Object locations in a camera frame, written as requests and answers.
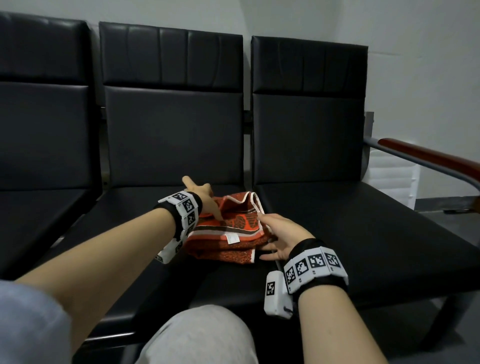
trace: red towel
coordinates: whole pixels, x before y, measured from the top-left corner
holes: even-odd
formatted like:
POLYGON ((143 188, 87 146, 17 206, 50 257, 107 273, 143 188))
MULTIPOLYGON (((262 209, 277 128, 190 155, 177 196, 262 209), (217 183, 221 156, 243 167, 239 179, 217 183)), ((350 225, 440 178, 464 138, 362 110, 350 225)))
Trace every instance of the red towel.
POLYGON ((224 221, 215 220, 211 214, 201 214, 184 249, 197 259, 253 263, 255 248, 272 237, 269 227, 259 223, 257 213, 263 213, 263 209, 257 194, 241 192, 214 197, 214 200, 224 221))

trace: person's left arm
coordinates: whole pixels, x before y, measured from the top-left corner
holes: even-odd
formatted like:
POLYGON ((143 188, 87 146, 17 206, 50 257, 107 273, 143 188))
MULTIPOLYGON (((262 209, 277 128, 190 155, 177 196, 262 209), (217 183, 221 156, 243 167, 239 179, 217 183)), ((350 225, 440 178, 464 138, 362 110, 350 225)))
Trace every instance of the person's left arm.
MULTIPOLYGON (((189 177, 187 191, 202 200, 202 212, 222 219, 209 184, 197 186, 189 177)), ((141 272, 172 240, 175 220, 157 208, 108 230, 49 260, 16 282, 55 298, 72 318, 72 352, 141 272)))

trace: chair leg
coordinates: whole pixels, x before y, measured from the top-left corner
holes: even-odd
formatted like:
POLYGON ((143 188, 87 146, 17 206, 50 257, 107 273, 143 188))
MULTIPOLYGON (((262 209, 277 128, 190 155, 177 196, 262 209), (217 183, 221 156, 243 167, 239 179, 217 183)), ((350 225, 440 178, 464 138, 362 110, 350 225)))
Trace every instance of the chair leg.
POLYGON ((447 297, 430 330, 420 343, 420 348, 425 351, 439 348, 447 335, 455 330, 474 297, 475 292, 447 297))

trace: wall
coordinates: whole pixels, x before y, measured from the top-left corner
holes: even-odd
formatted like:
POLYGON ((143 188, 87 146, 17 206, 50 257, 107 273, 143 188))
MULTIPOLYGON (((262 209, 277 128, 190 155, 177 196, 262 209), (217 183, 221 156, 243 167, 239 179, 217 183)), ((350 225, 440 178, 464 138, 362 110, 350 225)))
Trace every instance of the wall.
MULTIPOLYGON (((0 10, 368 45, 365 109, 389 136, 480 161, 477 0, 0 0, 0 10)), ((245 90, 250 87, 245 64, 245 90)), ((249 95, 246 92, 245 107, 249 95)), ((419 198, 478 194, 422 169, 419 198)))

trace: black chair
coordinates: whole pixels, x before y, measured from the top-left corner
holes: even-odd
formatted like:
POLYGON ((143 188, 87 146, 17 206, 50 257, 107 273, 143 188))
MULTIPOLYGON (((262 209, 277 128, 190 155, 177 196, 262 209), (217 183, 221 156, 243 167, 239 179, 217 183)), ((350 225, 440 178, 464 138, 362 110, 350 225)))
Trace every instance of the black chair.
MULTIPOLYGON (((218 196, 245 191, 242 36, 100 23, 100 40, 111 189, 42 261, 151 210, 183 175, 218 196)), ((153 260, 87 342, 148 338, 189 306, 263 302, 264 266, 153 260)))
POLYGON ((0 12, 0 277, 27 272, 102 187, 86 22, 0 12))
MULTIPOLYGON (((366 79, 367 47, 252 37, 254 190, 267 212, 338 253, 359 309, 451 296, 424 342, 431 347, 470 299, 457 294, 480 289, 480 251, 360 181, 366 79)), ((479 164, 395 140, 365 143, 480 181, 479 164)))

